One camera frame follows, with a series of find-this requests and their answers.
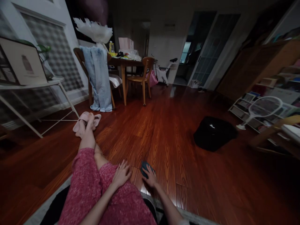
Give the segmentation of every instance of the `wooden floor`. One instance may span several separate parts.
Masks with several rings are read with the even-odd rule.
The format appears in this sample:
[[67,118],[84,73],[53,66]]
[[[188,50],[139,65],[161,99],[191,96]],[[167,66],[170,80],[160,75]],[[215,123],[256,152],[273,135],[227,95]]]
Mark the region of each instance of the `wooden floor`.
[[[129,93],[125,107],[115,94],[117,110],[101,113],[94,134],[107,159],[129,161],[138,189],[147,192],[139,171],[146,160],[174,204],[192,213],[227,225],[300,224],[298,160],[251,150],[247,141],[256,133],[250,128],[217,152],[194,144],[204,116],[240,123],[222,100],[211,102],[209,93],[183,86],[155,86],[146,107],[140,94]],[[80,114],[89,111],[87,101],[75,107]],[[33,125],[44,131],[51,123]],[[80,142],[74,124],[61,122],[43,139],[22,127],[14,132],[18,145],[0,142],[6,151],[0,155],[0,224],[23,224],[71,175]]]

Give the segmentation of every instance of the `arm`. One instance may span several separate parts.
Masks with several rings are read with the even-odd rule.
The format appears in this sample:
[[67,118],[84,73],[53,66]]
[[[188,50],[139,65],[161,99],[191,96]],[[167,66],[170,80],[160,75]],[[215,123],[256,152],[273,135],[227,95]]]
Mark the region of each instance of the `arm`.
[[182,215],[177,210],[175,205],[173,205],[171,199],[167,196],[167,194],[164,192],[160,184],[157,182],[156,174],[150,169],[150,167],[147,165],[147,170],[143,169],[143,171],[148,175],[148,179],[145,177],[142,177],[143,180],[152,188],[154,188],[158,196],[160,198],[160,201],[162,202],[163,209],[165,211],[168,223],[170,225],[179,225],[180,221],[183,220]]
[[90,212],[86,215],[86,217],[82,220],[80,225],[98,225],[100,219],[106,210],[107,204],[110,201],[111,197],[115,193],[115,191],[121,187],[125,182],[130,178],[131,171],[126,175],[129,165],[127,162],[122,162],[121,165],[116,170],[116,173],[112,179],[112,183],[109,185],[106,192],[102,195],[99,201],[93,206]]

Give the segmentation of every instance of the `pink bag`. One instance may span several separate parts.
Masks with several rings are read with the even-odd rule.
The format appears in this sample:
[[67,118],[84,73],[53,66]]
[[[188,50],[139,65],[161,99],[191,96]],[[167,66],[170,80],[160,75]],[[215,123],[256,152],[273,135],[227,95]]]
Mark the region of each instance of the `pink bag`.
[[151,71],[150,78],[149,78],[149,85],[150,87],[153,87],[158,83],[158,80],[155,77],[155,72],[154,70]]

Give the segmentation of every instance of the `pink pajama pants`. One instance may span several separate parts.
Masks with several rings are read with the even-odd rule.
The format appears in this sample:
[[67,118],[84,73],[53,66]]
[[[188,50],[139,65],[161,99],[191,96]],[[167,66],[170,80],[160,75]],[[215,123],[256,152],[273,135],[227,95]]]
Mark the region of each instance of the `pink pajama pants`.
[[[79,150],[72,165],[71,186],[59,225],[79,224],[112,182],[117,165],[97,169],[94,149]],[[138,189],[127,181],[112,196],[99,224],[156,224]]]

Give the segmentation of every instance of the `cabinet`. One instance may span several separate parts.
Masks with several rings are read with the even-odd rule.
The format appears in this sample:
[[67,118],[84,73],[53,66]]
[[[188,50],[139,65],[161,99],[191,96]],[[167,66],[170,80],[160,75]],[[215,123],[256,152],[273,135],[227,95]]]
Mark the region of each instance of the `cabinet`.
[[217,87],[217,92],[235,101],[262,78],[278,74],[300,58],[300,41],[281,41],[244,49]]

